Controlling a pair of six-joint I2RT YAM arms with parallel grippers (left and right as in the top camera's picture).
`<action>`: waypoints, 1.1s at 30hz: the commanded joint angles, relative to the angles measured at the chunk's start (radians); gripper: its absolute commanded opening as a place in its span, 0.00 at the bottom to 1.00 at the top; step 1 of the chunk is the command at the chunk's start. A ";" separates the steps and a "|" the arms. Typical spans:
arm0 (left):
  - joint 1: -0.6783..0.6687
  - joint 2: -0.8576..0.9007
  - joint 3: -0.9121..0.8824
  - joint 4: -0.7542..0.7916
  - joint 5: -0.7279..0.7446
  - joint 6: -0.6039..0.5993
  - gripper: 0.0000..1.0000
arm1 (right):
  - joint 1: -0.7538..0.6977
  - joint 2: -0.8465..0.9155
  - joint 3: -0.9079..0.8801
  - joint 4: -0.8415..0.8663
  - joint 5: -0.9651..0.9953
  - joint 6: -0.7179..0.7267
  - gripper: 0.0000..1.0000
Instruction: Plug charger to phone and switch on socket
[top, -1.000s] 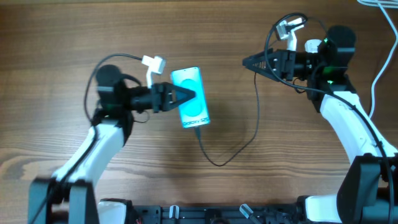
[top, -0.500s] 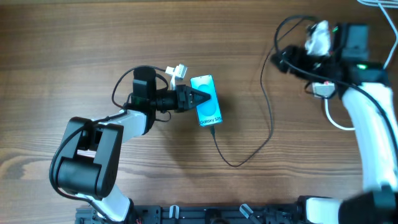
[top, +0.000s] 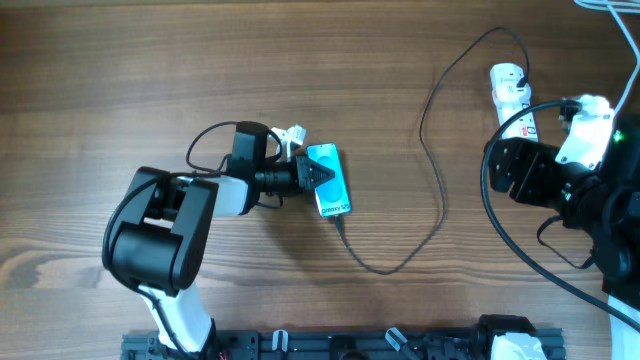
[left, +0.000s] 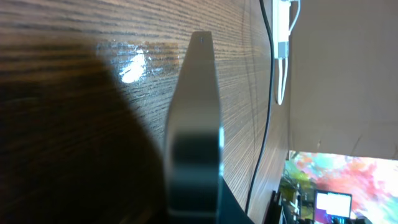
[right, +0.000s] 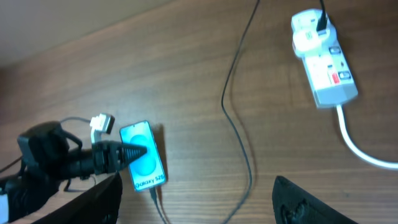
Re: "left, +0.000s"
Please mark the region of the Galaxy S25 smartphone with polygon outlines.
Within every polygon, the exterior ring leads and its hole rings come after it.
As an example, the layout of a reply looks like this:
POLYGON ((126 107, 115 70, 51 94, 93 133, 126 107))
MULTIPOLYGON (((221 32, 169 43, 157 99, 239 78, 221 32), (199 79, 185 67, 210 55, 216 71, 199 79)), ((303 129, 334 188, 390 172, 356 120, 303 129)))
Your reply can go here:
POLYGON ((171 223, 216 223, 221 179, 220 96, 210 31, 193 32, 165 125, 171 223))

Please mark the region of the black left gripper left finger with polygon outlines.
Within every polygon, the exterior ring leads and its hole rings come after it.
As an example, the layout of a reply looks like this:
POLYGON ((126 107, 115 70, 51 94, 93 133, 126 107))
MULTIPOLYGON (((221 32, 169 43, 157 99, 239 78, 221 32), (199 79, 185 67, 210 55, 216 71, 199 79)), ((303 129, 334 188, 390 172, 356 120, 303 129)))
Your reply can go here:
POLYGON ((160 158, 101 58, 1 48, 2 223, 145 223, 164 208, 160 158))

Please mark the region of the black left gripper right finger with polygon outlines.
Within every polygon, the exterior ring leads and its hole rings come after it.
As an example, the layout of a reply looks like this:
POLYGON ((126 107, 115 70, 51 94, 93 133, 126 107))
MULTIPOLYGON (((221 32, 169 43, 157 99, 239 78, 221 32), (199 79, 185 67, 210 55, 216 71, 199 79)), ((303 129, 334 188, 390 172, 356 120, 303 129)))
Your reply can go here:
POLYGON ((240 207, 238 201, 222 179, 219 224, 254 224, 240 207))

